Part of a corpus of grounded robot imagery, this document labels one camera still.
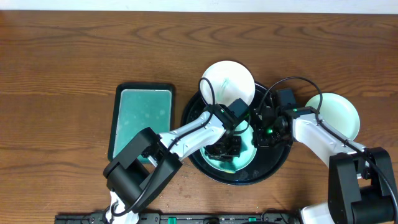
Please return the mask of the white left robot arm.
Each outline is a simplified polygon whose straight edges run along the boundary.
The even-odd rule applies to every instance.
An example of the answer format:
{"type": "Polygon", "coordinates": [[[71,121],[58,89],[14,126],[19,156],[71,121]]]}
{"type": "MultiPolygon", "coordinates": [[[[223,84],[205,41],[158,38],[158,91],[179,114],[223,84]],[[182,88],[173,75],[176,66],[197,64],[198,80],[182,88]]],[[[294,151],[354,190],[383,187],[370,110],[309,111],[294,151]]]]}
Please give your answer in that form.
{"type": "Polygon", "coordinates": [[[182,160],[232,133],[247,113],[247,104],[236,100],[209,105],[199,118],[167,133],[139,131],[103,171],[111,192],[107,221],[137,223],[139,212],[161,193],[182,160]]]}

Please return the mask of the white plate with green smear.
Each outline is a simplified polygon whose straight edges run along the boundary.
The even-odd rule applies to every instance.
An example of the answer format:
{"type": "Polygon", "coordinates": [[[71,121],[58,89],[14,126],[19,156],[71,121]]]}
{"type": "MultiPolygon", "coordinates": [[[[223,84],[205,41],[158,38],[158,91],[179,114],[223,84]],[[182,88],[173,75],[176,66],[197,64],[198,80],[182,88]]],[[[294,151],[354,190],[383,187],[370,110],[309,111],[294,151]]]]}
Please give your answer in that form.
{"type": "Polygon", "coordinates": [[[255,95],[251,72],[242,64],[230,60],[216,62],[208,67],[203,78],[210,81],[215,94],[215,104],[229,106],[241,98],[250,105],[255,95]]]}

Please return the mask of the pale green plate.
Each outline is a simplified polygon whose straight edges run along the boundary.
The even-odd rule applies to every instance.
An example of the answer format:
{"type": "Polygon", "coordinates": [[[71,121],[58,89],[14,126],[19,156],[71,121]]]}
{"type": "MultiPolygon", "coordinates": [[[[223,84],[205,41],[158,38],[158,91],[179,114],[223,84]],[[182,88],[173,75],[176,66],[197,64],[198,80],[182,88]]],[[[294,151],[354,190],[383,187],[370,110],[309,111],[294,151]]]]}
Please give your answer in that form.
{"type": "Polygon", "coordinates": [[[360,118],[354,105],[341,95],[323,93],[319,118],[344,135],[354,140],[359,133],[360,118]]]}

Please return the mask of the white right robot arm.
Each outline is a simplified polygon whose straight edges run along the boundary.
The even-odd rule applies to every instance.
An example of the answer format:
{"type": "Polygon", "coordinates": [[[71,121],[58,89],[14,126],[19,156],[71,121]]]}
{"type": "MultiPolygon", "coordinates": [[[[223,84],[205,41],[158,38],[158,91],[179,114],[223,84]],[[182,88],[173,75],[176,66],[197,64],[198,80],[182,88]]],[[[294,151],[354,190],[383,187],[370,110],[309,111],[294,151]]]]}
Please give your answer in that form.
{"type": "Polygon", "coordinates": [[[328,167],[327,201],[303,208],[303,222],[397,223],[397,187],[385,149],[351,141],[312,107],[267,107],[257,116],[256,146],[297,141],[328,167]]]}

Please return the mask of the green yellow sponge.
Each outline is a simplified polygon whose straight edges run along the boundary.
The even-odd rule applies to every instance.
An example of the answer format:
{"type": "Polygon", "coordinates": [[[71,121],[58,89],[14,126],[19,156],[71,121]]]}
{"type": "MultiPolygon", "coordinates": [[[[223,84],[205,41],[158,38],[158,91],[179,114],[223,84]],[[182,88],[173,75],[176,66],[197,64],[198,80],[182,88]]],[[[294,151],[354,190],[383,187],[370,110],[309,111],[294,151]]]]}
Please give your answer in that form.
{"type": "Polygon", "coordinates": [[[235,167],[223,167],[222,171],[226,172],[228,174],[235,174],[236,173],[236,168],[235,167]]]}

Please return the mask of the turquoise plate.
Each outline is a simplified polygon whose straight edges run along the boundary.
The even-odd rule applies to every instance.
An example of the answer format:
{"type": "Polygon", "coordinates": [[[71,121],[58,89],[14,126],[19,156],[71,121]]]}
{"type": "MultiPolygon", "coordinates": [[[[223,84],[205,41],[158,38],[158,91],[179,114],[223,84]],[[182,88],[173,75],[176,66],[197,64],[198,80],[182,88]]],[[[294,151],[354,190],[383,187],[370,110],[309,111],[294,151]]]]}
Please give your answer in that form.
{"type": "Polygon", "coordinates": [[[217,161],[210,159],[205,155],[205,147],[200,149],[200,154],[208,165],[212,168],[222,171],[223,167],[235,167],[236,172],[248,166],[256,155],[257,149],[253,144],[253,128],[247,121],[242,121],[236,128],[235,136],[240,136],[242,145],[239,157],[235,157],[232,161],[217,161]]]}

